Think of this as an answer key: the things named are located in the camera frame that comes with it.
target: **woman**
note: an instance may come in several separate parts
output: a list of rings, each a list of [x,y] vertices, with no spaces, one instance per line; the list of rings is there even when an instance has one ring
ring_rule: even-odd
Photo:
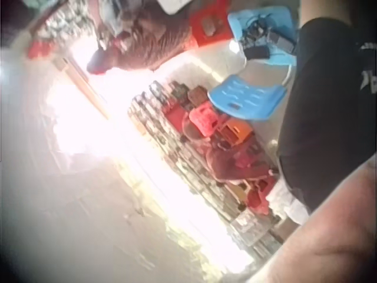
[[[116,67],[123,70],[156,70],[162,63],[182,53],[191,39],[187,10],[167,15],[156,3],[147,3],[132,14],[122,13],[123,30],[106,50],[99,48],[87,66],[98,74]],[[121,43],[129,42],[122,52]]]

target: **blue chair seat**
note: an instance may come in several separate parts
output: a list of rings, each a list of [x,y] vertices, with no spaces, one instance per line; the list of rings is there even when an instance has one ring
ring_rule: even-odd
[[[209,99],[216,108],[232,117],[265,121],[286,93],[287,89],[282,85],[254,87],[237,75],[231,75],[209,91]]]
[[[258,17],[266,18],[270,27],[281,32],[284,36],[291,40],[297,40],[296,24],[293,22],[290,11],[287,7],[271,6],[255,10],[242,10],[230,13],[228,22],[234,39],[239,41],[243,36],[243,31],[248,29],[253,21]],[[258,60],[269,65],[296,65],[296,57],[290,55],[276,47],[268,44],[265,38],[261,38],[255,42],[255,45],[266,45],[270,50],[270,58],[267,60]]]

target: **black clothing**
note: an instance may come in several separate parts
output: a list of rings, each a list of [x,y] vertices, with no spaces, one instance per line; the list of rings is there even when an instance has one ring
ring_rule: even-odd
[[[375,42],[334,19],[300,30],[278,154],[287,185],[311,211],[376,152]]]

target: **striped fabric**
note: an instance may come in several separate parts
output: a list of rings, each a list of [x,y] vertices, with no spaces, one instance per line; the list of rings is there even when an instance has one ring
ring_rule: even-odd
[[[185,12],[167,15],[158,4],[149,4],[143,13],[156,23],[166,26],[157,41],[153,34],[140,34],[121,56],[116,67],[123,70],[157,69],[162,63],[183,52],[191,39],[191,29]]]

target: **orange plastic stool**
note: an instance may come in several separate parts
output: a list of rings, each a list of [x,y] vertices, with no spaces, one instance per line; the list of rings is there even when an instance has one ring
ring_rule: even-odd
[[[253,133],[253,128],[247,121],[232,117],[219,128],[219,133],[231,146],[235,146],[243,143]]]
[[[210,101],[203,103],[198,108],[192,109],[188,117],[204,137],[212,136],[217,128],[227,119],[226,115],[219,115],[215,112]]]
[[[229,3],[229,0],[217,0],[215,3],[199,10],[190,17],[191,31],[197,41],[198,47],[233,38],[233,33],[228,23],[227,9]],[[203,28],[203,24],[207,19],[210,19],[212,22],[219,22],[218,25],[215,24],[216,31],[210,36],[206,34]]]

